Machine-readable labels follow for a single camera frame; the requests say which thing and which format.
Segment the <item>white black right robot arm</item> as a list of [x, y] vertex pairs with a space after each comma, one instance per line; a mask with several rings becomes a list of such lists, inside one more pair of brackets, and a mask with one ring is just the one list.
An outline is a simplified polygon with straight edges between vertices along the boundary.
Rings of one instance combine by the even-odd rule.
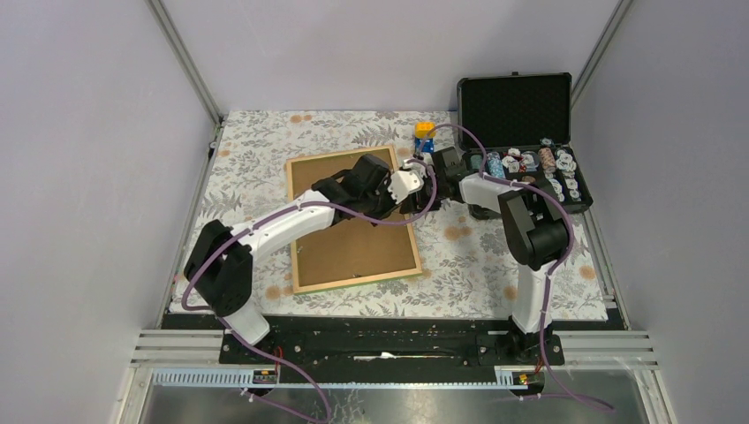
[[511, 320], [520, 331], [508, 337], [506, 350], [515, 362], [531, 362], [542, 348], [535, 333], [545, 332], [552, 322], [551, 276], [574, 245], [571, 219], [554, 185], [545, 178], [527, 183], [469, 170], [455, 148], [434, 152], [426, 163], [422, 158], [416, 155], [402, 166], [409, 175], [400, 211], [418, 214], [439, 209], [442, 201], [455, 201], [500, 216], [519, 276]]

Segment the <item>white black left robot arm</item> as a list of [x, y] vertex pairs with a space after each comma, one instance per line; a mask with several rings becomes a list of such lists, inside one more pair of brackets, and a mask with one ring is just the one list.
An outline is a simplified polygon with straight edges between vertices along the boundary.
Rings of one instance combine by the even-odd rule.
[[206, 224], [187, 260], [184, 276], [209, 311], [240, 340], [240, 351], [252, 362], [268, 360], [274, 351], [269, 323], [251, 301], [253, 265], [313, 232], [343, 220], [385, 217], [421, 179], [407, 170], [392, 170], [366, 154], [350, 168], [312, 184], [299, 197], [265, 216], [229, 226]]

